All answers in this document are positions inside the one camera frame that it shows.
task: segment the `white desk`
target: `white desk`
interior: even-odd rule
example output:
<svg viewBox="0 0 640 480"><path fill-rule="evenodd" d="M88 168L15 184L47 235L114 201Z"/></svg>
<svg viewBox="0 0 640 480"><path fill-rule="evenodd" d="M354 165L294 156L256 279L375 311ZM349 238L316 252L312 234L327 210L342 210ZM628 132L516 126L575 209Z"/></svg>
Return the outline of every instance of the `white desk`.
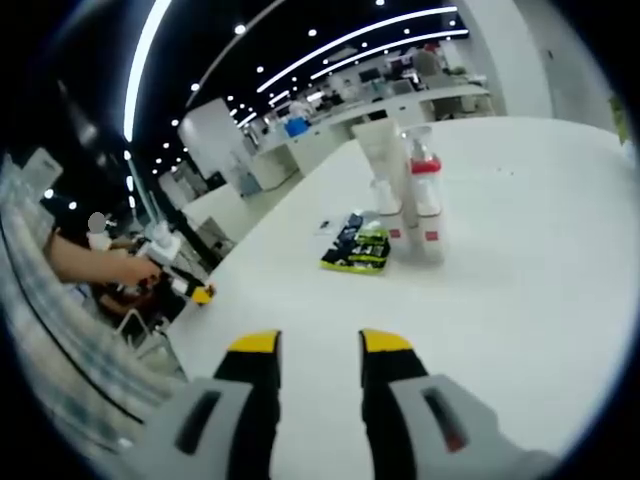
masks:
<svg viewBox="0 0 640 480"><path fill-rule="evenodd" d="M430 112L428 110L429 106L425 105L425 103L427 102L432 102L433 100L442 100L444 98L488 95L488 90L478 87L477 85L456 85L453 87L423 90L420 92L408 93L406 95L396 95L380 102L369 103L356 108L351 108L349 110L346 110L345 112L339 113L324 120L318 126L334 126L340 123L348 122L358 117L364 117L366 115L369 115L370 113L380 110L385 110L389 117L398 119L398 123L401 126L409 126L415 123L424 123L435 120L432 116L430 116ZM407 117L407 114L403 114L403 112L411 109L412 107L419 107L423 116L420 116L419 113L414 114L413 117L415 117L415 120L407 122L405 121L405 117Z"/></svg>
<svg viewBox="0 0 640 480"><path fill-rule="evenodd" d="M525 448L562 454L604 400L633 338L638 185L617 138L554 120L434 126L451 249L440 269L322 270L321 220L372 207L349 142L293 190L214 272L212 304L169 338L190 378L236 338L283 330L279 479L371 479L357 331L409 339L433 373L490 405Z"/></svg>
<svg viewBox="0 0 640 480"><path fill-rule="evenodd" d="M194 230L211 218L234 242L241 241L257 223L255 214L228 183L185 205L182 212Z"/></svg>
<svg viewBox="0 0 640 480"><path fill-rule="evenodd" d="M295 138L280 142L270 142L261 149L252 162L252 171L263 188L274 188L291 174L295 162L303 175L309 175L320 163L340 145L354 138L353 125L369 121L369 115L385 111L401 127L408 127L434 121L431 112L433 100L456 97L486 97L489 91L476 85L424 90L421 92L396 95L380 102L349 107L347 110L324 117L307 132ZM491 102L489 112L493 114Z"/></svg>

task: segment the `black ceiling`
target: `black ceiling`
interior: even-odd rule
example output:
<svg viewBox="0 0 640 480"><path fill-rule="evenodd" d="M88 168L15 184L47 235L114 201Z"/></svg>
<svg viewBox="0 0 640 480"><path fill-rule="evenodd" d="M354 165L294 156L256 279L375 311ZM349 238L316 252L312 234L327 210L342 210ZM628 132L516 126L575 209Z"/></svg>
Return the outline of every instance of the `black ceiling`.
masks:
<svg viewBox="0 0 640 480"><path fill-rule="evenodd" d="M170 122L185 115L192 93L190 85L200 80L235 37L233 27L248 23L270 3L271 0L173 0L147 57L138 95L134 142L148 162L158 156L167 160L184 156L176 128ZM256 93L261 83L300 57L371 23L448 4L443 0L386 0L384 6L377 6L375 0L287 0L243 35L202 86L193 106L233 95L230 108L244 103L264 112L270 92L277 94L289 88L294 75L299 84L306 85L309 76L323 68L324 57L314 59L266 92ZM51 77L64 81L71 97L92 121L121 134L129 69L153 0L23 0L21 5L17 21L26 27L25 43L19 53L31 58L44 52L46 46L58 45L53 42L55 32L73 18L72 13L78 15L93 8L94 12L74 30L71 40L55 52ZM451 18L451 14L436 15L388 26L358 37L351 46L360 49L366 41L370 49L406 38L404 28L410 28L412 36L441 31L450 28L445 21ZM314 38L307 35L311 28L318 31ZM256 72L258 65L265 68L264 73ZM54 131L55 125L49 122L44 129ZM162 148L164 142L170 143L169 150ZM165 161L162 167L170 165Z"/></svg>

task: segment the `spray bottle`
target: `spray bottle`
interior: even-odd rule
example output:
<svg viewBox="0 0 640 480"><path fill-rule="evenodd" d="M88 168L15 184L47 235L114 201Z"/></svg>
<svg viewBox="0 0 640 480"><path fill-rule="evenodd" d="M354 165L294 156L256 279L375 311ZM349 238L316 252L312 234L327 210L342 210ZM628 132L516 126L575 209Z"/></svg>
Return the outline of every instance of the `spray bottle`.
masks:
<svg viewBox="0 0 640 480"><path fill-rule="evenodd" d="M419 240L427 260L444 260L445 238L441 190L442 163L423 141L430 128L408 130L405 145L410 155L411 186L418 212Z"/></svg>
<svg viewBox="0 0 640 480"><path fill-rule="evenodd" d="M373 180L371 189L380 214L380 222L389 235L391 254L397 257L408 257L411 254L411 239L402 215L402 201L393 193L387 179Z"/></svg>

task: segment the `ceiling light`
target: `ceiling light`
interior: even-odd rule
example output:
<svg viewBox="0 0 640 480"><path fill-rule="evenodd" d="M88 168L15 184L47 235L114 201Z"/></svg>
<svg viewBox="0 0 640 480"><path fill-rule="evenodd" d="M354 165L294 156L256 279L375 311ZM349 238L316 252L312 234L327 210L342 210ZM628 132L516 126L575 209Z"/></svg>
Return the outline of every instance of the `ceiling light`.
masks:
<svg viewBox="0 0 640 480"><path fill-rule="evenodd" d="M245 118L243 121L241 121L238 124L238 128L242 128L244 127L247 123L249 123L251 120L253 120L254 118L256 118L258 116L257 113L252 113L251 115L249 115L247 118Z"/></svg>
<svg viewBox="0 0 640 480"><path fill-rule="evenodd" d="M307 97L307 102L315 102L316 100L320 100L323 96L324 92L312 93Z"/></svg>
<svg viewBox="0 0 640 480"><path fill-rule="evenodd" d="M147 61L153 37L155 37L156 31L162 21L162 17L166 13L170 4L171 0L156 0L153 4L149 11L147 21L144 23L144 27L142 27L138 46L136 47L136 52L133 55L131 71L129 72L129 83L127 84L127 96L124 102L123 133L124 137L129 142L133 140L133 124L136 117L136 103L138 100L138 90L140 89L140 81L142 80L144 64Z"/></svg>
<svg viewBox="0 0 640 480"><path fill-rule="evenodd" d="M275 105L276 102L278 102L279 100L282 100L287 95L289 95L289 90L285 90L284 92L279 93L275 98L269 100L269 105L273 107L273 105Z"/></svg>
<svg viewBox="0 0 640 480"><path fill-rule="evenodd" d="M441 8L432 8L432 9L429 9L429 10L421 10L419 12L407 13L405 15L400 15L400 16L393 17L393 18L388 18L387 20L383 20L381 22L374 23L374 24L369 25L367 27L360 28L359 30L355 30L355 31L353 31L351 33L348 33L347 35L344 35L344 36L334 40L333 42L327 43L325 46L320 47L317 50L314 50L313 52L309 53L308 55L305 55L304 57L302 57L297 62L292 63L287 68L282 70L280 73L274 75L272 78L270 78L265 83L260 85L260 87L258 88L258 93L264 92L267 88L269 88L271 85L276 83L282 77L284 77L285 75L288 75L289 73L293 72L296 68L298 68L299 66L307 63L309 60L317 57L318 55L322 55L324 52L327 52L327 51L331 50L334 47L337 47L338 45L340 45L342 43L348 42L349 40L351 40L353 38L359 37L360 35L363 35L365 33L371 32L373 30L377 30L378 28L382 28L382 27L386 27L388 25L392 25L394 23L404 22L405 20L411 20L411 19L414 19L414 18L426 17L428 15L438 15L438 14L442 14L442 13L454 13L454 12L457 12L457 11L458 11L458 7L441 7Z"/></svg>
<svg viewBox="0 0 640 480"><path fill-rule="evenodd" d="M385 49L399 47L400 45L406 45L408 43L420 42L423 40L430 40L432 38L443 38L443 37L446 37L447 35L450 35L450 36L467 35L468 33L469 33L469 30L461 29L461 30L449 30L448 32L429 33L427 35L418 35L417 37L405 38L404 40L389 43L381 47L376 47L371 50L367 50L366 52L362 52L357 55L354 55L353 57L346 58L334 65L331 65L330 67L325 68L324 70L319 71L318 73L314 73L313 75L311 75L311 80L315 80L316 78L321 77L322 75L325 75L327 73L331 75L333 73L333 70L335 70L336 68L343 67L352 62L355 62L356 60L362 60L364 57L368 57L369 55L382 52Z"/></svg>

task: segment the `white table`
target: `white table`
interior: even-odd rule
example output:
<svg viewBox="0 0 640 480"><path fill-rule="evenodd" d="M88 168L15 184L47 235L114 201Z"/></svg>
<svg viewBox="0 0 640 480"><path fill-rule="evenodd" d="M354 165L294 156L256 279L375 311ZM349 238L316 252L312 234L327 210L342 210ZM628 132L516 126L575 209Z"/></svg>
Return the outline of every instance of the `white table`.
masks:
<svg viewBox="0 0 640 480"><path fill-rule="evenodd" d="M633 338L638 185L617 139L555 120L434 125L451 248L440 269L319 268L321 220L372 207L359 146L340 147L214 272L218 295L169 338L190 378L237 337L283 330L275 479L370 479L357 331L409 339L498 413L524 448L562 454L616 380Z"/></svg>
<svg viewBox="0 0 640 480"><path fill-rule="evenodd" d="M260 149L251 163L252 173L265 189L280 185L291 174L295 165L303 175L310 174L328 155L340 145L352 140L353 125L368 122L369 115L384 111L394 118L401 127L434 121L431 102L444 98L484 97L488 99L487 113L493 115L489 91L477 85L456 85L452 87L423 90L396 95L380 102L346 105L346 110L323 117L302 135L291 139L281 139Z"/></svg>

